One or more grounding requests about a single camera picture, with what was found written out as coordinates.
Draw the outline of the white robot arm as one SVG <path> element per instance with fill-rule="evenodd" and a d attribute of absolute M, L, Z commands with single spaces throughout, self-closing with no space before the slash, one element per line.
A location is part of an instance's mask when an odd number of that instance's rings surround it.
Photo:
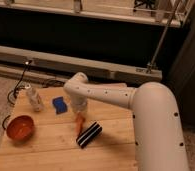
<path fill-rule="evenodd" d="M 190 171 L 178 105 L 165 85 L 89 84 L 87 76 L 78 72 L 64 84 L 64 90 L 77 111 L 85 109 L 90 98 L 132 112 L 138 171 Z"/>

